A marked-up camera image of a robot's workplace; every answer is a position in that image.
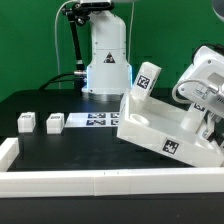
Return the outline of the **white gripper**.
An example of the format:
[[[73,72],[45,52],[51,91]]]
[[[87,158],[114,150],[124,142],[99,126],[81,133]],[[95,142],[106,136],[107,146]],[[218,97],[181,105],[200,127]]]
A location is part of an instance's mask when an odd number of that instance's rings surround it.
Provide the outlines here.
[[[224,118],[224,56],[202,46],[179,83],[182,83],[178,87],[181,96],[213,112],[207,115],[203,138],[223,142],[224,133],[218,134],[215,125]]]

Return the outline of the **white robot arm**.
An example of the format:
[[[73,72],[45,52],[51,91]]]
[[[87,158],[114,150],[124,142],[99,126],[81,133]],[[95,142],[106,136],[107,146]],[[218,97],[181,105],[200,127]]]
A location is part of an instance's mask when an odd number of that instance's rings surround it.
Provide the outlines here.
[[[102,99],[131,98],[137,108],[147,107],[156,118],[149,121],[137,114],[120,118],[117,136],[130,141],[143,138],[177,137],[215,138],[215,122],[224,118],[224,56],[207,45],[200,46],[193,55],[192,64],[172,90],[172,96],[182,97],[182,104],[192,107],[184,112],[176,129],[171,127],[179,110],[149,96],[160,68],[145,62],[139,77],[131,79],[131,67],[126,60],[126,31],[123,21],[111,14],[115,0],[79,0],[79,9],[92,22],[92,61],[87,66],[87,84],[83,92]],[[201,111],[193,107],[199,105]]]

